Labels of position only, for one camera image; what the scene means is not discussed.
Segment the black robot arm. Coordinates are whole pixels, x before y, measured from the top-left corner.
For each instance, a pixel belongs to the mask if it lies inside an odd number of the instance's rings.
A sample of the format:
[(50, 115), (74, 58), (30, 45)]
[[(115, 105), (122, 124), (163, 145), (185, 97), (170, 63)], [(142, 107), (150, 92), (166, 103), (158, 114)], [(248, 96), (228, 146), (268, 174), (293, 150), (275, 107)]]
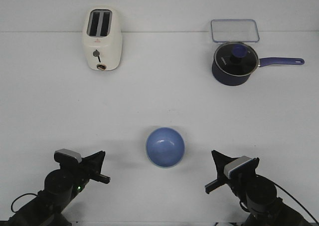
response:
[(62, 214), (71, 201), (81, 193), (90, 180), (108, 184), (110, 177), (101, 169), (106, 152), (99, 151), (87, 157), (77, 152), (60, 149), (54, 160), (60, 168), (50, 172), (44, 180), (44, 189), (35, 198), (14, 212), (2, 226), (70, 226)]
[(177, 164), (159, 167), (131, 152), (108, 157), (108, 185), (94, 189), (102, 222), (275, 221), (284, 202), (274, 183), (256, 171), (253, 156), (216, 150), (188, 152)]

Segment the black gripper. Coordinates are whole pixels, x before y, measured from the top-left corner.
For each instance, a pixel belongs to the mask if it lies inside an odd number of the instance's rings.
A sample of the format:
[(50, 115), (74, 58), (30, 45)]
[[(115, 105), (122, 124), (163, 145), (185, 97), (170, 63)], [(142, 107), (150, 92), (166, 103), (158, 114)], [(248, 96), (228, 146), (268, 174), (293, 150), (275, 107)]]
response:
[(245, 169), (238, 170), (232, 175), (232, 179), (226, 178), (224, 175), (224, 168), (227, 164), (236, 160), (236, 158), (231, 158), (226, 156), (216, 150), (211, 151), (216, 171), (217, 171), (217, 180), (214, 180), (204, 186), (205, 192), (210, 194), (213, 190), (219, 188), (220, 186), (227, 184), (231, 191), (240, 199), (245, 198), (244, 188), (245, 188)]
[(82, 162), (73, 171), (76, 186), (85, 186), (90, 180), (95, 180), (103, 184), (110, 182), (110, 177), (100, 174), (105, 155), (105, 151), (99, 151), (82, 158)]

